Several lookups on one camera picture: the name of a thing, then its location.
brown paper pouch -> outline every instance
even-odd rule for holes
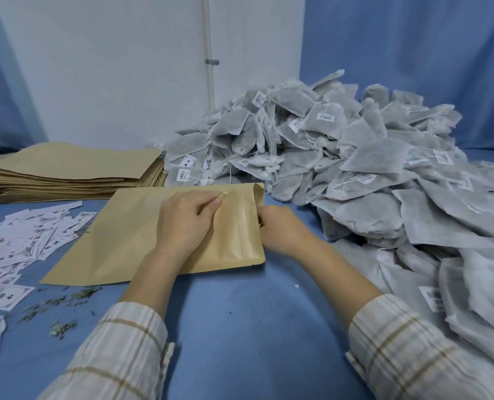
[[[265,261],[256,210],[264,205],[262,185],[127,188],[112,196],[90,229],[41,282],[84,286],[130,281],[156,243],[162,201],[190,190],[228,194],[223,195],[208,234],[185,262],[181,274],[246,267]]]

pile of paper cards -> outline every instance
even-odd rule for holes
[[[18,272],[78,237],[97,212],[69,216],[82,201],[13,213],[0,223],[0,310],[11,310],[34,288],[15,285]]]
[[[118,188],[163,186],[163,168],[160,149],[38,143],[0,158],[0,202],[108,199]]]

plaid shirt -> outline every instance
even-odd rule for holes
[[[117,303],[39,399],[160,398],[173,350],[166,337],[152,309]],[[494,376],[395,296],[366,304],[349,341],[347,359],[378,399],[494,399]]]

person's right hand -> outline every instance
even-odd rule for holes
[[[319,240],[288,206],[258,208],[260,235],[265,248],[296,258],[300,248]]]

white wall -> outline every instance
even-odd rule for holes
[[[209,0],[216,106],[299,78],[305,0]]]
[[[48,140],[143,147],[207,111],[201,0],[0,0],[0,22]]]

